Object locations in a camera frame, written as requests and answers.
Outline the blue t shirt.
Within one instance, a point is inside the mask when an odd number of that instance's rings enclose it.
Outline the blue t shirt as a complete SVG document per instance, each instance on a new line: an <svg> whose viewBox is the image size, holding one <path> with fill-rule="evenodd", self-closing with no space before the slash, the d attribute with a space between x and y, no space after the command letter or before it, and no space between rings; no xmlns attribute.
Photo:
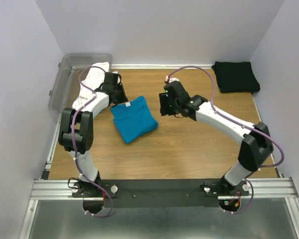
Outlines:
<svg viewBox="0 0 299 239"><path fill-rule="evenodd" d="M152 116L144 96L112 107L111 113L114 116L113 122L126 144L158 127L158 122Z"/></svg>

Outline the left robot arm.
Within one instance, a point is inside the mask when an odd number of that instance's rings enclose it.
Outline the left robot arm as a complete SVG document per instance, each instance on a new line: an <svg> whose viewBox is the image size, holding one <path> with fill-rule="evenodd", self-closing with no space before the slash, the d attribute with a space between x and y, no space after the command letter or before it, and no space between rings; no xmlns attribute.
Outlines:
<svg viewBox="0 0 299 239"><path fill-rule="evenodd" d="M58 142L72 156L79 172L78 184L88 196L97 196L108 192L100 185L100 175L91 153L94 140L94 118L110 105L128 101L121 75L117 72L101 72L101 79L94 80L96 86L79 79L82 89L71 108L65 108L61 114Z"/></svg>

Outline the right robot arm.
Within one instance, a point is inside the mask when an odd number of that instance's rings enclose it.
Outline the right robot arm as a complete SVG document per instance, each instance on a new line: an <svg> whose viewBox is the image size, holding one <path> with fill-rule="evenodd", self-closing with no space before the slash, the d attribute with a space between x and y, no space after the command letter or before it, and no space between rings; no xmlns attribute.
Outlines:
<svg viewBox="0 0 299 239"><path fill-rule="evenodd" d="M162 116L180 114L185 118L206 123L240 145L238 161L221 177L218 184L218 188L225 195L235 192L238 184L260 169L273 151L266 124L253 124L238 119L213 106L202 96L190 97L179 80L173 80L164 86L164 92L159 94L159 101Z"/></svg>

